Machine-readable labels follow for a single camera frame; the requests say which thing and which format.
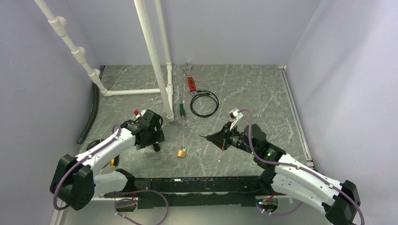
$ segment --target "black corrugated hose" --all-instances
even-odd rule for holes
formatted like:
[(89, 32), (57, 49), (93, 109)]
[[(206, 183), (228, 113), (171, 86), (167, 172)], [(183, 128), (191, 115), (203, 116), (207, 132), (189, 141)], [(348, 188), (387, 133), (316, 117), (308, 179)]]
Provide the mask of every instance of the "black corrugated hose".
[[(104, 69), (105, 69), (105, 66), (101, 66), (101, 69), (100, 69), (101, 73), (99, 74), (100, 79), (102, 77), (102, 73), (104, 72)], [(83, 142), (86, 140), (86, 137), (87, 137), (88, 133), (90, 132), (90, 129), (95, 121), (95, 118), (97, 117), (98, 104), (100, 103), (100, 90), (98, 89), (97, 85), (94, 83), (92, 83), (92, 91), (94, 93), (93, 93), (90, 117), (88, 118), (86, 126), (84, 127), (82, 133), (80, 134), (80, 137), (77, 141), (78, 144), (83, 144)]]

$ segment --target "metal edge strip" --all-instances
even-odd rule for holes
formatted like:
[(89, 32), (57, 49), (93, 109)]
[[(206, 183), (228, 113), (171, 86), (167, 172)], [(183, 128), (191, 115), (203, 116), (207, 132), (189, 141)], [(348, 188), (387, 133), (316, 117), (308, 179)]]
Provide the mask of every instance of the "metal edge strip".
[(307, 140), (304, 135), (303, 128), (301, 126), (301, 122), (300, 122), (299, 114), (297, 113), (296, 105), (294, 104), (293, 96), (291, 94), (289, 83), (286, 78), (286, 72), (284, 70), (284, 67), (279, 67), (279, 71), (281, 72), (283, 85), (285, 86), (286, 94), (288, 96), (291, 113), (293, 114), (294, 122), (296, 124), (298, 135), (300, 137), (301, 146), (302, 146), (304, 154), (306, 156), (306, 164), (308, 167), (314, 168), (314, 163), (312, 161), (311, 153), (308, 149)]
[[(195, 194), (202, 194), (202, 195), (210, 195), (210, 194), (219, 194), (219, 195), (225, 195), (229, 192), (208, 192), (208, 193), (198, 193), (198, 192), (192, 192)], [(187, 194), (191, 194), (191, 192), (181, 192), (181, 193), (164, 193), (164, 194), (175, 194), (175, 195), (187, 195)], [(269, 195), (256, 195), (256, 199), (260, 199), (260, 198), (269, 198), (271, 196)], [(278, 198), (292, 198), (290, 196), (287, 195), (276, 195), (276, 197)], [(104, 198), (104, 197), (94, 197), (91, 199), (91, 201), (95, 201), (95, 202), (114, 202), (114, 201), (118, 201), (121, 200), (123, 198)]]

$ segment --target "white pvc pipe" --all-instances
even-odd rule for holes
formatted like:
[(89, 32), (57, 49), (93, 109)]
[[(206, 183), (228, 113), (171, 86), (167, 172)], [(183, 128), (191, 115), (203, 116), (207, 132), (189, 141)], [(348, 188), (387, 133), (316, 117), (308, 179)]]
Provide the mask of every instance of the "white pvc pipe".
[(86, 70), (88, 76), (91, 80), (96, 84), (101, 91), (102, 94), (106, 94), (108, 90), (104, 87), (104, 85), (100, 81), (100, 71), (98, 69), (92, 69), (86, 62), (84, 57), (85, 49), (83, 47), (76, 47), (76, 45), (69, 38), (66, 30), (66, 20), (62, 16), (55, 16), (48, 5), (44, 2), (44, 0), (35, 0), (37, 6), (43, 12), (43, 14), (47, 17), (48, 22), (51, 27), (54, 29), (55, 33), (62, 38), (65, 44), (70, 49), (71, 53), (75, 57), (75, 59), (83, 66)]
[(164, 46), (164, 53), (166, 55), (166, 63), (171, 63), (170, 52), (168, 50), (166, 26), (164, 25), (163, 12), (161, 10), (161, 1), (155, 0), (156, 13), (158, 14), (159, 27), (161, 29), (161, 36)]
[(173, 83), (172, 83), (172, 77), (171, 77), (171, 70), (172, 70), (173, 66), (171, 64), (170, 51), (168, 49), (166, 26), (164, 24), (163, 12), (161, 9), (161, 1), (155, 0), (155, 6), (156, 6), (156, 13), (158, 16), (159, 27), (161, 30), (161, 36), (162, 36), (162, 41), (163, 41), (163, 46), (164, 46), (164, 54), (166, 56), (168, 101), (170, 103), (171, 111), (173, 111)]
[(142, 90), (109, 90), (106, 96), (113, 95), (136, 95), (136, 94), (152, 94), (160, 93), (159, 88), (156, 89), (142, 89)]
[(164, 108), (166, 110), (167, 119), (172, 122), (174, 120), (173, 111), (170, 107), (170, 102), (168, 100), (168, 94), (166, 87), (164, 85), (163, 75), (161, 72), (161, 66), (159, 64), (158, 54), (156, 52), (155, 42), (153, 40), (151, 25), (149, 23), (148, 14), (146, 13), (145, 3), (143, 0), (134, 0), (134, 4), (137, 8), (137, 14), (139, 22), (141, 24), (142, 32), (144, 33), (144, 38), (146, 46), (148, 47), (149, 57), (152, 61), (153, 70), (155, 72), (156, 80), (161, 92), (162, 101)]

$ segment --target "white wall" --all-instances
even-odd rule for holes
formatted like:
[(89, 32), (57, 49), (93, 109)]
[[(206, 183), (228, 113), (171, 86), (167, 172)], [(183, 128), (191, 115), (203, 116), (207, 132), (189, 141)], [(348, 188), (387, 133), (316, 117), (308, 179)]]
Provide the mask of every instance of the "white wall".
[(368, 225), (398, 221), (397, 15), (395, 0), (323, 0), (287, 66), (316, 168), (358, 186)]
[[(284, 64), (320, 0), (163, 0), (174, 64)], [(67, 0), (100, 62), (151, 64), (133, 0)], [(160, 62), (154, 7), (146, 0)]]
[[(65, 0), (47, 0), (99, 62)], [(76, 144), (92, 102), (91, 81), (33, 0), (0, 1), (0, 224), (47, 225), (50, 182)]]

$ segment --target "black cable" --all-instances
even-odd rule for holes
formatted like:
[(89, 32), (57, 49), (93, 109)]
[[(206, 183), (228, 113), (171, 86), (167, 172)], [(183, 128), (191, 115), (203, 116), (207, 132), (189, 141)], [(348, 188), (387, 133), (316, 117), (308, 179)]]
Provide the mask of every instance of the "black cable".
[[(193, 109), (193, 102), (196, 101), (196, 100), (197, 100), (198, 98), (200, 98), (200, 97), (209, 97), (209, 98), (211, 98), (211, 99), (215, 102), (215, 109), (214, 109), (213, 112), (211, 112), (210, 114), (207, 114), (207, 115), (201, 115), (201, 114), (197, 113), (197, 112)], [(206, 117), (212, 116), (212, 115), (217, 111), (219, 104), (220, 104), (220, 103), (219, 103), (219, 101), (218, 101), (218, 98), (217, 98), (217, 96), (216, 96), (214, 93), (212, 93), (211, 91), (208, 91), (208, 90), (198, 90), (198, 94), (195, 95), (195, 96), (192, 98), (192, 100), (191, 100), (190, 108), (191, 108), (191, 111), (192, 111), (192, 113), (193, 113), (194, 115), (196, 115), (196, 116), (198, 116), (198, 117), (206, 118)]]
[(268, 212), (268, 213), (273, 213), (278, 209), (277, 204), (269, 204), (268, 202), (266, 204), (259, 204), (257, 202), (257, 206), (264, 209), (265, 212)]
[[(101, 66), (99, 78), (102, 77), (104, 69), (105, 66)], [(90, 129), (95, 121), (95, 118), (97, 117), (98, 105), (100, 104), (100, 90), (98, 89), (98, 86), (94, 83), (92, 83), (92, 91), (93, 91), (93, 100), (92, 100), (90, 117), (88, 118), (86, 126), (83, 128), (83, 131), (80, 134), (79, 139), (77, 140), (78, 144), (83, 144), (83, 142), (86, 140), (86, 137), (90, 132)]]

